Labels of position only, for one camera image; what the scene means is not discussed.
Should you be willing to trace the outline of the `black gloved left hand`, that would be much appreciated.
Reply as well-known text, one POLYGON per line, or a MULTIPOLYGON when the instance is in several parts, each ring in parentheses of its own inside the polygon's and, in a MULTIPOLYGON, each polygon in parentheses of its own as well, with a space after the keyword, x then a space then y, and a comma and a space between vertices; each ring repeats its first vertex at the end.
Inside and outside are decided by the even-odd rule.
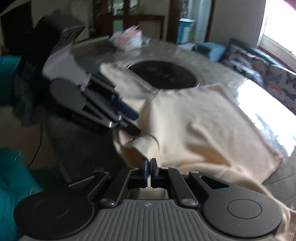
POLYGON ((43 16, 29 33, 14 80, 13 114, 23 126, 33 126, 48 117, 50 81, 42 70, 67 28, 67 15, 43 16))

